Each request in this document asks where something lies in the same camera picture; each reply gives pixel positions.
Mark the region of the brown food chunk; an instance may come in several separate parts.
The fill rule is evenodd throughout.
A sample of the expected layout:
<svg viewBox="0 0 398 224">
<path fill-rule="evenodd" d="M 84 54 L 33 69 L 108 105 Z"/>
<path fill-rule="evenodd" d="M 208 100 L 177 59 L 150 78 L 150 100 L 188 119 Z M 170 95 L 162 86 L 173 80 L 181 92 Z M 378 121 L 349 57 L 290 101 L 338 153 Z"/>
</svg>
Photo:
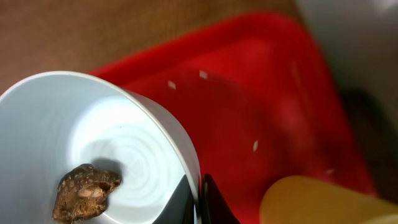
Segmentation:
<svg viewBox="0 0 398 224">
<path fill-rule="evenodd" d="M 109 195 L 120 186 L 121 175 L 82 164 L 65 174 L 57 187 L 52 219 L 75 223 L 101 215 L 108 208 Z"/>
</svg>

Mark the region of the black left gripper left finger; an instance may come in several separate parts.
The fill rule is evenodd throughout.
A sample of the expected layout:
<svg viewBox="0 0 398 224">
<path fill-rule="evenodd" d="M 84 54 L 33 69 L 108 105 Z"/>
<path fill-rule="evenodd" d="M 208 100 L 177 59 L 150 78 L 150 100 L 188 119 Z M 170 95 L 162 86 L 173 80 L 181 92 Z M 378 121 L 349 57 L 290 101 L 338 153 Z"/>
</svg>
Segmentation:
<svg viewBox="0 0 398 224">
<path fill-rule="evenodd" d="M 194 224 L 194 218 L 193 196 L 188 179 L 184 175 L 153 224 Z"/>
</svg>

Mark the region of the yellow plastic cup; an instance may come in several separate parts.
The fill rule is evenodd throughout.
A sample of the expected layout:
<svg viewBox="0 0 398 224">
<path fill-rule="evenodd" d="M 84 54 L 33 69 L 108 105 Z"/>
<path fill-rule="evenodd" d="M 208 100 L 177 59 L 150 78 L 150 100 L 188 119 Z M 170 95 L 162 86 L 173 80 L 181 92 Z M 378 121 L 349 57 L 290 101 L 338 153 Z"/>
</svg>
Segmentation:
<svg viewBox="0 0 398 224">
<path fill-rule="evenodd" d="M 304 176 L 278 180 L 259 207 L 264 224 L 397 224 L 397 205 Z"/>
</svg>

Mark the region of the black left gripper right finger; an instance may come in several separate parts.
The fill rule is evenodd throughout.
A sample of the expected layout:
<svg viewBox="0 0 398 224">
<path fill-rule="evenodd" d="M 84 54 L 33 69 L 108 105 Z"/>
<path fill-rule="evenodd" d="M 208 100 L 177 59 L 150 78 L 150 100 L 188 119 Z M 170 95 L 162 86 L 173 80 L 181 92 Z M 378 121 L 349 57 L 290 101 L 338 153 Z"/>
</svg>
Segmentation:
<svg viewBox="0 0 398 224">
<path fill-rule="evenodd" d="M 210 174 L 204 174 L 202 178 L 201 222 L 202 224 L 240 224 Z"/>
</svg>

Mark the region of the light blue bowl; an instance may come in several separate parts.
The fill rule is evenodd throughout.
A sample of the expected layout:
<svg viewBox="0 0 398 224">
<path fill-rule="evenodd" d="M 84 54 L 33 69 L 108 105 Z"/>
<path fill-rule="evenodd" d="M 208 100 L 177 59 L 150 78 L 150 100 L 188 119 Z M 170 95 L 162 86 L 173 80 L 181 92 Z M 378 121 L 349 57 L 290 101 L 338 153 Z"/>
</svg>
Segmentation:
<svg viewBox="0 0 398 224">
<path fill-rule="evenodd" d="M 200 222 L 193 143 L 164 107 L 78 72 L 44 72 L 1 95 L 1 222 L 52 223 L 57 187 L 81 164 L 121 175 L 91 223 L 153 223 L 181 178 Z"/>
</svg>

